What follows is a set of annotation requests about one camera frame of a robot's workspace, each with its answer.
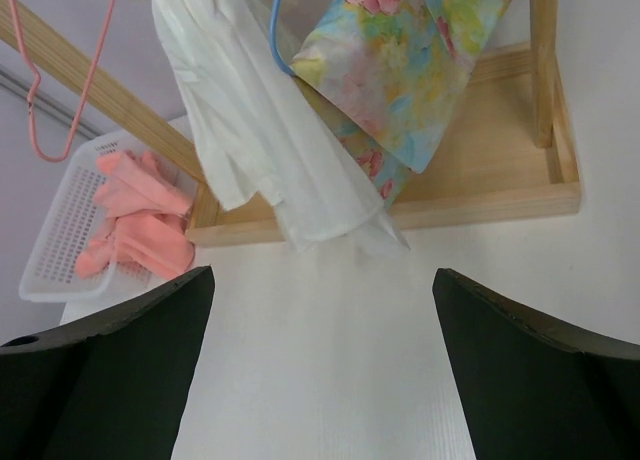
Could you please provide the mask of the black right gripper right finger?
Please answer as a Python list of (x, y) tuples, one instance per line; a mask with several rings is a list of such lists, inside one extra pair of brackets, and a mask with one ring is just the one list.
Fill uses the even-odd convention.
[(479, 459), (636, 459), (639, 347), (452, 270), (433, 296)]

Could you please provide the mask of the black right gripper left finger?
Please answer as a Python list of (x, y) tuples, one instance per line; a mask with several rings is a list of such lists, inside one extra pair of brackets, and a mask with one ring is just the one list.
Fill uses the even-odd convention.
[(2, 458), (170, 458), (214, 290), (198, 267), (2, 345)]

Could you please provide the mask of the white skirt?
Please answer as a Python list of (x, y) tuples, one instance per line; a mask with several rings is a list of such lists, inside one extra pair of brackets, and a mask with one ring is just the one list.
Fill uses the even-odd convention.
[(274, 61), (264, 0), (147, 0), (208, 185), (225, 210), (260, 195), (297, 249), (408, 244), (363, 170)]

